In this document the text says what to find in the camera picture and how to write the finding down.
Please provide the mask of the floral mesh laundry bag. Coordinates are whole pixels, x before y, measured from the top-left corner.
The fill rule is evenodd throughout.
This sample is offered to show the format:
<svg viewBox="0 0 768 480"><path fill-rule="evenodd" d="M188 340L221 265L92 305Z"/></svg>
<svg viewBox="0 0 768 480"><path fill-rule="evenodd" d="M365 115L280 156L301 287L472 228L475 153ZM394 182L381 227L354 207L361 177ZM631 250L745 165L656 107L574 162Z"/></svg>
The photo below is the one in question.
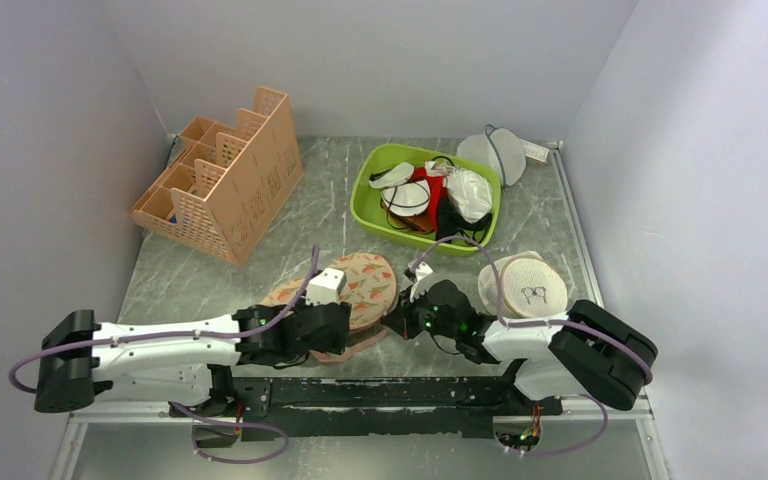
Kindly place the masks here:
<svg viewBox="0 0 768 480"><path fill-rule="evenodd" d="M394 305L398 288L395 273L386 258L369 252L347 254L330 264L345 273L347 283L339 300L351 305L349 335L341 354L312 351L324 364L345 363L388 335L381 318Z"/></svg>

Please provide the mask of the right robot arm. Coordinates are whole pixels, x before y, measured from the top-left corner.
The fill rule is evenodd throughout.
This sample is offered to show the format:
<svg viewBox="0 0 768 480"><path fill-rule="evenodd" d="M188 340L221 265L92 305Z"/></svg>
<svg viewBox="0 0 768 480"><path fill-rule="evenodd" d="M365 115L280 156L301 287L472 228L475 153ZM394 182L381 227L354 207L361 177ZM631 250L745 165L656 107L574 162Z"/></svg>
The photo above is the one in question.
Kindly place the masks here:
<svg viewBox="0 0 768 480"><path fill-rule="evenodd" d="M423 333L447 338L474 364L514 365L513 378L499 389L513 414L567 395L628 411L652 382L658 355L645 335L590 300L548 317L511 319L478 312L449 280L418 295L404 290L381 322L405 340Z"/></svg>

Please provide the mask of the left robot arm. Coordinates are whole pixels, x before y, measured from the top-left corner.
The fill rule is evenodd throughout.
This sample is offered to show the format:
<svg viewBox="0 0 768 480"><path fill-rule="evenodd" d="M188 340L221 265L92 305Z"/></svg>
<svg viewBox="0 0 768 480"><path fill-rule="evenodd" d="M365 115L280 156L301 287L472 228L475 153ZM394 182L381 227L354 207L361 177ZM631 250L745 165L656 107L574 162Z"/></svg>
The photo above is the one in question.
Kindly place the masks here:
<svg viewBox="0 0 768 480"><path fill-rule="evenodd" d="M288 368L312 351L345 350L351 307L255 305L213 319L168 325L98 322L91 310L64 318L41 343L34 409L64 413L96 401L169 401L221 416L233 409L231 368Z"/></svg>

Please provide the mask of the black bra in bin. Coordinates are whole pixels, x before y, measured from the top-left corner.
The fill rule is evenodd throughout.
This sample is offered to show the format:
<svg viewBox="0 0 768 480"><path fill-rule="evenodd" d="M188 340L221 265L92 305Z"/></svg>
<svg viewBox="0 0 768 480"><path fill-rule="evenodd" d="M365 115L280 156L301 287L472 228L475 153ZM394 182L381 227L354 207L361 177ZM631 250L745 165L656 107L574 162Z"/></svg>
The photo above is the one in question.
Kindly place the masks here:
<svg viewBox="0 0 768 480"><path fill-rule="evenodd" d="M482 243L491 226L493 213L489 212L479 220L470 221L461 215L448 197L442 198L437 206L435 239L460 235Z"/></svg>

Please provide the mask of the white crumpled bra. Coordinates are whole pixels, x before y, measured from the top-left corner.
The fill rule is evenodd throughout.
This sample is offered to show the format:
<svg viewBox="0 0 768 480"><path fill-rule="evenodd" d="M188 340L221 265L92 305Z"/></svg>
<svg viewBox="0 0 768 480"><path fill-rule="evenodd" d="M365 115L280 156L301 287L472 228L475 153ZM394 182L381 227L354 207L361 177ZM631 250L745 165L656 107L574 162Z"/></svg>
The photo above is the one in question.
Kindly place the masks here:
<svg viewBox="0 0 768 480"><path fill-rule="evenodd" d="M442 180L443 193L467 222L476 223L491 212L493 190L479 173L442 158L426 161L424 168L430 178Z"/></svg>

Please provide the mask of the white bra black trim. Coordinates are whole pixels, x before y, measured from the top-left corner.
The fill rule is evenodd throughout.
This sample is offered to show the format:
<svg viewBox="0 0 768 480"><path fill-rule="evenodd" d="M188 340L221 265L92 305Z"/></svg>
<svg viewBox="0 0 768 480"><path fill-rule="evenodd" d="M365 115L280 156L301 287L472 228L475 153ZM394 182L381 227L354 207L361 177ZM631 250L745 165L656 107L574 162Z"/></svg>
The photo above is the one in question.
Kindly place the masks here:
<svg viewBox="0 0 768 480"><path fill-rule="evenodd" d="M425 214L428 190L424 182L411 183L415 167L402 162L368 177L371 188L380 193L380 206L389 227L397 231L430 233L432 226Z"/></svg>

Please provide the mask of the red bra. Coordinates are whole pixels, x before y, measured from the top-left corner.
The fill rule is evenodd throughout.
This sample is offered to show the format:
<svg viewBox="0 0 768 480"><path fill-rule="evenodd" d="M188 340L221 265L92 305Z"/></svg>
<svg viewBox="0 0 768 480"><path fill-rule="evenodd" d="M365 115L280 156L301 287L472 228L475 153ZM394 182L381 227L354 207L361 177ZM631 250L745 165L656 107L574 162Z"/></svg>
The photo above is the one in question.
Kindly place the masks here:
<svg viewBox="0 0 768 480"><path fill-rule="evenodd" d="M438 230L438 208L442 198L447 196L446 177L444 175L430 175L425 167L414 169L410 177L411 183L424 182L428 190L428 205L425 214L431 222L434 231Z"/></svg>

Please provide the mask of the white round laundry bag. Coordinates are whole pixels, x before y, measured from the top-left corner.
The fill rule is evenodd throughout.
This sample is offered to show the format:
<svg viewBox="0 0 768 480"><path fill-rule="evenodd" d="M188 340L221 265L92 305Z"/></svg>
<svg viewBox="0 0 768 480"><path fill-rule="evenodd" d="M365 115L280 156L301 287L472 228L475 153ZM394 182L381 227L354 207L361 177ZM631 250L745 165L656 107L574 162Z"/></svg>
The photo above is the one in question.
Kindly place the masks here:
<svg viewBox="0 0 768 480"><path fill-rule="evenodd" d="M527 167L523 141L509 129L492 124L462 140L456 155L489 167L505 188L515 185Z"/></svg>

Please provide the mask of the green plastic bin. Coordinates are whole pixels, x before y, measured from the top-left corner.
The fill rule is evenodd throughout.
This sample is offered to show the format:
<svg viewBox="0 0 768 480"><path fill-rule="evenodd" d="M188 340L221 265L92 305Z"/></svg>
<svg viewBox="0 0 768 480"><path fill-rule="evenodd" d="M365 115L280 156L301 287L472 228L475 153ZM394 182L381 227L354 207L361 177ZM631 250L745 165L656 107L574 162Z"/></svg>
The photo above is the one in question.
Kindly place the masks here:
<svg viewBox="0 0 768 480"><path fill-rule="evenodd" d="M480 245L487 247L495 233L499 220L502 195L500 180L492 169L486 165L481 165L453 154L444 154L421 147L385 143L371 151L360 169L352 190L349 205L353 218L367 232L392 242L422 250L431 246L436 241L434 233L412 233L408 229L397 230L390 226L387 214L380 205L381 194L369 185L368 177L373 173L394 167L401 162L410 163L414 167L422 167L426 161L430 161L435 156L445 156L451 159L455 166L472 170L488 180L492 188L493 205L491 213L493 218L491 223L477 235Z"/></svg>

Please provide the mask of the peach plastic file organizer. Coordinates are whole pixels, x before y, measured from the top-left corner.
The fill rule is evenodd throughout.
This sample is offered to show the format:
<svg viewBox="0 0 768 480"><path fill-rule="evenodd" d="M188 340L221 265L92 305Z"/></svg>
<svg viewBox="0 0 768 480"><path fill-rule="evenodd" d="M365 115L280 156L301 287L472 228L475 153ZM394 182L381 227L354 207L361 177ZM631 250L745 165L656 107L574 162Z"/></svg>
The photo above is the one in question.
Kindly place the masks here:
<svg viewBox="0 0 768 480"><path fill-rule="evenodd" d="M153 233L243 265L304 169L287 94L260 87L233 126L197 116L183 150L129 211Z"/></svg>

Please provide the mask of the small white label box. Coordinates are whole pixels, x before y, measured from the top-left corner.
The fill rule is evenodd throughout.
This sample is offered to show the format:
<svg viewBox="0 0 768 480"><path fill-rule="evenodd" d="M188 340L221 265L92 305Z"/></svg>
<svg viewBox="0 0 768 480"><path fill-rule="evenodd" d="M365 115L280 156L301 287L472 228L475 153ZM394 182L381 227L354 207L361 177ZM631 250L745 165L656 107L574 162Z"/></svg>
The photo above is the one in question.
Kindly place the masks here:
<svg viewBox="0 0 768 480"><path fill-rule="evenodd" d="M545 164L550 156L550 149L526 140L520 141L524 154L535 162Z"/></svg>

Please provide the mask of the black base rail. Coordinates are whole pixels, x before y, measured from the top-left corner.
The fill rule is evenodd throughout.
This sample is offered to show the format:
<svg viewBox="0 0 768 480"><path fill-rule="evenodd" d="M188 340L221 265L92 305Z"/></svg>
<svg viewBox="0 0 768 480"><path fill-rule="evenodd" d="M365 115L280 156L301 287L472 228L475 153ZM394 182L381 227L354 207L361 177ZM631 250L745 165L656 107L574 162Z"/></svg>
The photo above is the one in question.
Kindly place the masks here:
<svg viewBox="0 0 768 480"><path fill-rule="evenodd" d="M303 378L236 377L195 407L206 417L265 422L291 437L459 434L490 439L503 417L562 412L533 401L506 376Z"/></svg>

